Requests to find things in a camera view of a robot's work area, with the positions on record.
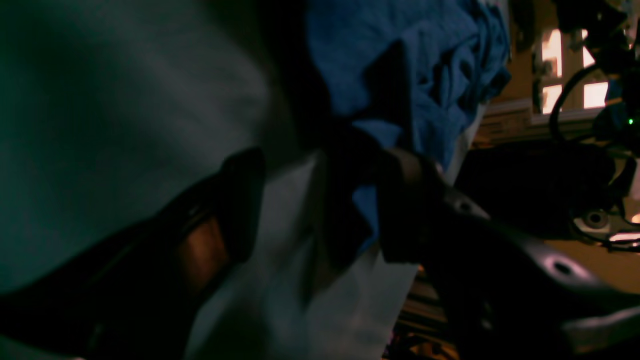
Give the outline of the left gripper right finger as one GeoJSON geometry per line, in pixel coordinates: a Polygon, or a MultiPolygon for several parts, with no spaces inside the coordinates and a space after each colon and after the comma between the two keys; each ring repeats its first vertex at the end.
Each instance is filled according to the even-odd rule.
{"type": "Polygon", "coordinates": [[[420,264],[462,360],[637,360],[639,296],[490,219],[438,164],[402,149],[377,162],[379,241],[420,264]]]}

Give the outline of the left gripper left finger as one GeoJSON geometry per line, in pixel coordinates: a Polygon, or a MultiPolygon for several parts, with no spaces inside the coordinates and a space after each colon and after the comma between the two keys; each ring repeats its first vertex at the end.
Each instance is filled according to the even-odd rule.
{"type": "Polygon", "coordinates": [[[1,335],[85,360],[180,360],[200,307],[258,235],[265,155],[250,148],[156,215],[1,296],[1,335]]]}

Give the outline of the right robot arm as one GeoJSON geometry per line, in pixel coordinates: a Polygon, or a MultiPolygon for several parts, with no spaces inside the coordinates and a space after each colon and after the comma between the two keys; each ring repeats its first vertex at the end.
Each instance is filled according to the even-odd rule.
{"type": "Polygon", "coordinates": [[[517,0],[544,139],[516,144],[516,227],[628,247],[639,236],[639,11],[634,0],[517,0]]]}

